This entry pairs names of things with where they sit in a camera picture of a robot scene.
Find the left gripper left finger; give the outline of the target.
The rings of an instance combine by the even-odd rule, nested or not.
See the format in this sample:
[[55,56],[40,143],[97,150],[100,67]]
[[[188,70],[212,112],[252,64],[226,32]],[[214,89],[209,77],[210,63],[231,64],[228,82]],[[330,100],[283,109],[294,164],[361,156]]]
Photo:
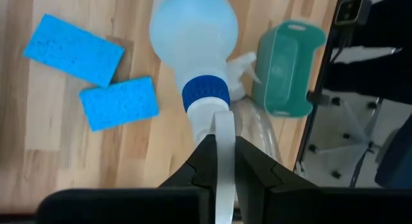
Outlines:
[[157,188],[68,189],[46,197],[38,223],[214,223],[216,138],[207,135]]

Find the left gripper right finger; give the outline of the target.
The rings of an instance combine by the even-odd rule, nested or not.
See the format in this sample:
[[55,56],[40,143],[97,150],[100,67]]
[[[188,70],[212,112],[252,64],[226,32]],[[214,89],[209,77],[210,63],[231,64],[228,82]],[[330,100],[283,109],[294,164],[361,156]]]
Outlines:
[[411,190],[319,187],[242,137],[236,190],[244,223],[411,223]]

